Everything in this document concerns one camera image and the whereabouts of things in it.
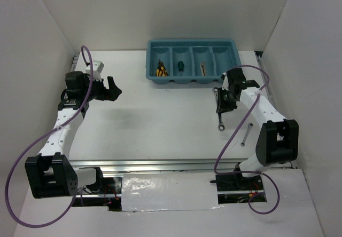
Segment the large silver ratchet wrench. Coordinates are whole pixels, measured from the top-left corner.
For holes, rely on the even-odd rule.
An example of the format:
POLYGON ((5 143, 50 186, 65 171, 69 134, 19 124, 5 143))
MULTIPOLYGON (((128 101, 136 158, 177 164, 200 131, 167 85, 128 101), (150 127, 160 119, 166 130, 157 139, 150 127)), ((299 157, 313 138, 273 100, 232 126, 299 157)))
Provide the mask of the large silver ratchet wrench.
MULTIPOLYGON (((218 105, 219 105, 218 88, 213 88, 212 90, 213 90, 213 93, 215 95, 216 107, 218 108, 218 105)), ((218 128, 219 131, 224 131, 225 130, 225 126, 224 126, 223 121, 222 121, 222 114, 217 112, 217 116, 218 116, 218 119, 219 119, 219 123, 218 123, 218 127, 217 128, 218 128)))

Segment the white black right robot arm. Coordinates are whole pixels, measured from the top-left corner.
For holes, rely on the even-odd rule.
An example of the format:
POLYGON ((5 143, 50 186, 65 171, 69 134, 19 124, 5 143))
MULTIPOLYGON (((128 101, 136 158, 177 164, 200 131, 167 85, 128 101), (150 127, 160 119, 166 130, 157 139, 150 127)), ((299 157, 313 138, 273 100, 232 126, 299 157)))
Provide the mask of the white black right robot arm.
POLYGON ((222 74, 223 84, 216 90, 218 116, 237 109, 241 102, 248 109, 242 121, 252 115, 260 127, 254 154, 236 165, 232 172, 233 185, 246 189, 253 177, 274 164, 294 161, 298 157, 299 124, 279 113, 262 94, 264 86, 247 80, 241 67, 222 74))

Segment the small silver wrench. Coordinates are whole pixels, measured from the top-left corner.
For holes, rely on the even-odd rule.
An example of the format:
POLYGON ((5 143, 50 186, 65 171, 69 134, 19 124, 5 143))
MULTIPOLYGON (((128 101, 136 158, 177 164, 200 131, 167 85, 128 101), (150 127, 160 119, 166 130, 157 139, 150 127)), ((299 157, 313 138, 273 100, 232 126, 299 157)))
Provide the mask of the small silver wrench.
POLYGON ((249 124, 248 124, 248 127, 247 127, 247 130, 246 130, 246 133, 245 133, 245 136, 244 136, 242 142, 240 143, 240 145, 241 145, 242 147, 245 146, 246 140, 247 140, 247 138, 248 138, 248 136, 249 136, 249 133, 250 133, 250 131, 251 131, 252 128, 253 128, 253 123, 249 123, 249 124))

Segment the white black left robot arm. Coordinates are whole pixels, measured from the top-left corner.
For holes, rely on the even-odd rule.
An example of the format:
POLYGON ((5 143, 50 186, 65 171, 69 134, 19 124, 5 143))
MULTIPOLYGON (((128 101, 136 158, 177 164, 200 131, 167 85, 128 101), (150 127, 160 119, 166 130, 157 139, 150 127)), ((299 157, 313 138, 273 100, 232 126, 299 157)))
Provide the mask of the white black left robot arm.
POLYGON ((94 194, 105 189, 105 179, 99 167, 74 168, 69 153, 76 132, 82 124, 92 100, 115 101, 122 93, 112 76, 107 78, 109 87, 96 73, 75 71, 65 76, 66 88, 58 104, 54 133, 49 135, 37 156, 26 159, 25 170, 32 195, 36 199, 73 196, 87 187, 94 194))

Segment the yellow black long-nose pliers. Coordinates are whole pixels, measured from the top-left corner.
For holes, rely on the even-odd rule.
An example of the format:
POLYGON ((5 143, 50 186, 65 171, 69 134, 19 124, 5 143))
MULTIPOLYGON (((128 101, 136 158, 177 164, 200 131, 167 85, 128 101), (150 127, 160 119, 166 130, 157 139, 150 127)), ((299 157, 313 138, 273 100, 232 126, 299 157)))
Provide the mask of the yellow black long-nose pliers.
POLYGON ((156 70, 156 76, 157 77, 167 77, 168 76, 168 71, 164 65, 164 62, 161 61, 160 59, 158 60, 158 66, 156 70))

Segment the green stubby screwdriver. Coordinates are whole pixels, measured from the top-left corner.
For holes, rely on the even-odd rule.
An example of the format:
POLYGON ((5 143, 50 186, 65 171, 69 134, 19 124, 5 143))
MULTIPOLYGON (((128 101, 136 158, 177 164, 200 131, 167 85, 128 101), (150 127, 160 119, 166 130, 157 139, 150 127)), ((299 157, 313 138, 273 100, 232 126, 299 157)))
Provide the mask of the green stubby screwdriver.
POLYGON ((177 67, 178 67, 178 71, 180 72, 180 75, 182 76, 184 72, 184 68, 185 68, 184 62, 180 60, 177 63, 177 67))

